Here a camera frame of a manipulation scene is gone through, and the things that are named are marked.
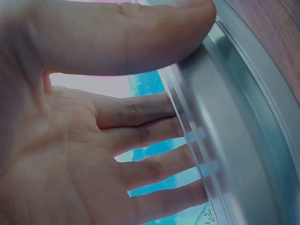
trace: silver metal tin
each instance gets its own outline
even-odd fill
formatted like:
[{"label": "silver metal tin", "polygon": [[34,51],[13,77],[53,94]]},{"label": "silver metal tin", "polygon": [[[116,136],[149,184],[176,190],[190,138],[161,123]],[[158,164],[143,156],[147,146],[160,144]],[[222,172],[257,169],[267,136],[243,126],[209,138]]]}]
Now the silver metal tin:
[{"label": "silver metal tin", "polygon": [[204,178],[198,167],[218,223],[300,224],[300,107],[252,31],[215,4],[203,45],[159,70],[165,89],[195,162],[209,171]]}]

